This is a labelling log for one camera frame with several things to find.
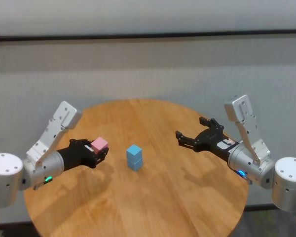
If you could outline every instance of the black stripe on wall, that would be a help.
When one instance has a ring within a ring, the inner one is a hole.
[[[34,40],[103,40],[103,39],[149,39],[171,37],[209,37],[209,36],[248,36],[248,35],[282,35],[296,34],[296,30],[263,30],[263,31],[224,31],[201,33],[156,33],[127,35],[71,35],[71,36],[7,36],[0,41],[34,41]]]

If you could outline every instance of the pink cube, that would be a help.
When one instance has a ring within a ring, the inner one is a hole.
[[[104,140],[102,137],[98,137],[91,143],[91,147],[94,150],[95,154],[97,154],[100,150],[108,146],[109,146],[108,142]]]

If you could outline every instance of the blue led light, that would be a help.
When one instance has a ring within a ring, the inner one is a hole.
[[[238,173],[240,174],[241,177],[246,176],[246,173],[242,170],[238,170]]]

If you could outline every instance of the white wall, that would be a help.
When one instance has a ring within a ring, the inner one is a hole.
[[[0,0],[0,36],[296,29],[296,0]]]
[[[223,102],[244,93],[273,157],[296,157],[296,36],[0,43],[0,152],[23,156],[62,100],[169,100],[239,139]]]

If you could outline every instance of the white arm link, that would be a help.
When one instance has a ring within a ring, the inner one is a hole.
[[[27,151],[27,159],[35,168],[41,166],[45,157],[54,151],[64,133],[68,129],[73,129],[81,116],[82,113],[75,107],[66,101],[61,102],[40,139]]]

